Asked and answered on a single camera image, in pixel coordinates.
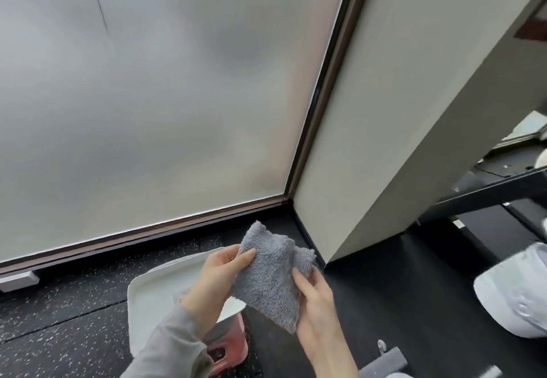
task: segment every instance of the white block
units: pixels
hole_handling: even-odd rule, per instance
[[[0,277],[0,290],[2,292],[11,292],[12,290],[37,285],[39,281],[39,277],[32,271],[26,271],[13,276]]]

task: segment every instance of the black floor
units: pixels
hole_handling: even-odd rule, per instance
[[[291,216],[263,219],[303,246]],[[131,361],[126,290],[139,274],[200,250],[241,241],[250,224],[162,250],[135,249],[108,262],[45,272],[40,285],[0,297],[0,377],[118,377]],[[512,336],[482,309],[471,288],[481,261],[459,240],[443,247],[440,226],[390,238],[329,265],[325,277],[359,368],[379,356],[376,341],[399,346],[416,378],[472,378],[489,365],[507,377],[547,376],[547,344]],[[228,376],[313,376],[297,339],[245,309],[250,360]]]

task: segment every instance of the microfiber cloth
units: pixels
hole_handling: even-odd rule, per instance
[[[239,254],[251,248],[256,248],[256,256],[236,275],[232,295],[295,333],[300,291],[294,284],[292,269],[296,267],[309,278],[315,252],[297,247],[286,235],[272,234],[258,221],[243,237]]]

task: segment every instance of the gray cloth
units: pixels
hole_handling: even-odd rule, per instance
[[[292,269],[296,267],[309,277],[315,252],[295,246],[294,240],[285,235],[272,234],[258,221],[243,237],[239,254],[251,248],[256,248],[256,256],[249,267],[236,275],[232,295],[295,333],[300,292]]]
[[[176,305],[121,378],[206,378],[212,369],[213,360],[196,336],[192,315]]]

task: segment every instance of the frosted glass window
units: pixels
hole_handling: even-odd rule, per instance
[[[281,194],[340,0],[0,0],[0,260]]]

